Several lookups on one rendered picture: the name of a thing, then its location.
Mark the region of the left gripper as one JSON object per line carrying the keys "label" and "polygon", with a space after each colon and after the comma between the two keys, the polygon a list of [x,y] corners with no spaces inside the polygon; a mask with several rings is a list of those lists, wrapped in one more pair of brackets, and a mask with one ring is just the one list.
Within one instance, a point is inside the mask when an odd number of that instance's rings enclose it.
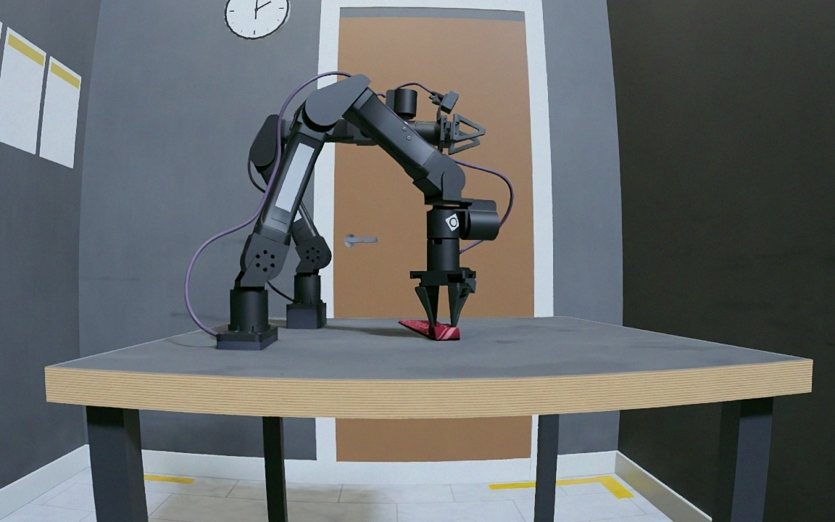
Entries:
{"label": "left gripper", "polygon": [[[444,100],[447,96],[448,94],[445,94],[444,96],[439,96],[436,94],[434,96],[434,98],[432,99],[432,104],[440,104],[437,110],[437,121],[415,121],[415,132],[419,133],[421,138],[424,138],[428,142],[428,144],[431,144],[432,146],[438,146],[439,151],[443,152],[443,149],[445,148],[448,149],[448,155],[453,155],[454,153],[466,151],[466,149],[473,148],[473,146],[479,145],[480,139],[478,139],[478,137],[485,135],[485,128],[482,128],[481,126],[477,125],[477,123],[468,121],[468,119],[462,117],[461,115],[458,115],[457,113],[453,114],[453,122],[447,121],[447,115],[441,116],[441,106],[443,106]],[[460,122],[466,123],[466,125],[470,126],[471,128],[475,128],[476,130],[478,130],[478,132],[465,133],[460,131]],[[439,144],[440,134],[441,144]],[[473,140],[473,142],[455,148],[455,143],[468,139]]]}

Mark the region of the red striped necktie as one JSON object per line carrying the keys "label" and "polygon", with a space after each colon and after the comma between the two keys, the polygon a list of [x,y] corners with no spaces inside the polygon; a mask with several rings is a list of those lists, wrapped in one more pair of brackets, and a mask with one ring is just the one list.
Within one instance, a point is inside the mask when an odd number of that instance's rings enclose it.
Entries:
{"label": "red striped necktie", "polygon": [[427,335],[434,341],[460,340],[460,328],[452,328],[450,323],[440,324],[436,321],[436,326],[432,329],[429,320],[399,320],[399,323]]}

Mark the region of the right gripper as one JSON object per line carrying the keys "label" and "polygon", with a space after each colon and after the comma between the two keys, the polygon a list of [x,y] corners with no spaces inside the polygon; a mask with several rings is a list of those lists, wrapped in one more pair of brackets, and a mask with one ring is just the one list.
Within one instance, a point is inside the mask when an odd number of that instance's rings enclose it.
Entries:
{"label": "right gripper", "polygon": [[421,282],[415,287],[415,293],[426,310],[431,329],[436,326],[439,286],[448,286],[451,325],[457,327],[460,312],[471,290],[466,278],[476,278],[476,271],[460,267],[460,239],[441,240],[441,244],[436,244],[436,240],[427,240],[427,271],[410,271],[410,280],[416,278]]}

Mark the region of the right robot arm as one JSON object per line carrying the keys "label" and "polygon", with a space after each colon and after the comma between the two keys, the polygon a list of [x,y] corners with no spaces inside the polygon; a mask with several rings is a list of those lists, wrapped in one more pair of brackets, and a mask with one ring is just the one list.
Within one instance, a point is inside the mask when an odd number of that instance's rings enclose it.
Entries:
{"label": "right robot arm", "polygon": [[241,272],[230,289],[230,324],[227,331],[217,334],[218,341],[264,341],[278,332],[277,326],[268,324],[265,282],[281,274],[299,204],[339,117],[389,153],[424,193],[424,205],[432,205],[426,212],[427,240],[436,244],[459,238],[496,240],[496,201],[462,198],[466,185],[462,168],[387,108],[369,83],[365,74],[338,80],[312,92],[295,111],[281,163],[253,232],[246,237]]}

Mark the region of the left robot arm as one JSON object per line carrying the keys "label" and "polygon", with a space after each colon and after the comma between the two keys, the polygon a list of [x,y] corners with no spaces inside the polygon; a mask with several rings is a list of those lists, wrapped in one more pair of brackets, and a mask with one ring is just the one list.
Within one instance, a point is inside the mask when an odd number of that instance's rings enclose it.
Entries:
{"label": "left robot arm", "polygon": [[[409,128],[415,131],[415,112],[417,112],[418,93],[415,90],[401,88],[386,91],[386,106],[395,112]],[[450,115],[460,94],[450,91],[445,98],[441,110]],[[291,135],[291,123],[293,118],[283,117],[281,135],[281,157],[285,144]],[[266,184],[275,167],[276,136],[278,136],[278,115],[269,115],[264,125],[259,130],[257,138],[253,141],[249,158],[254,163],[258,174],[261,174]],[[375,142],[368,138],[357,126],[352,125],[344,119],[339,118],[331,136],[327,137],[326,143],[356,144],[357,146],[375,146]],[[324,236],[315,227],[314,222],[304,206],[299,204],[299,210],[293,222],[291,235],[295,242],[295,250],[299,255],[299,264],[294,275],[294,299],[293,303],[287,304],[287,310],[321,310],[327,307],[327,302],[322,304],[321,299],[321,275],[319,271],[331,263],[331,250]]]}

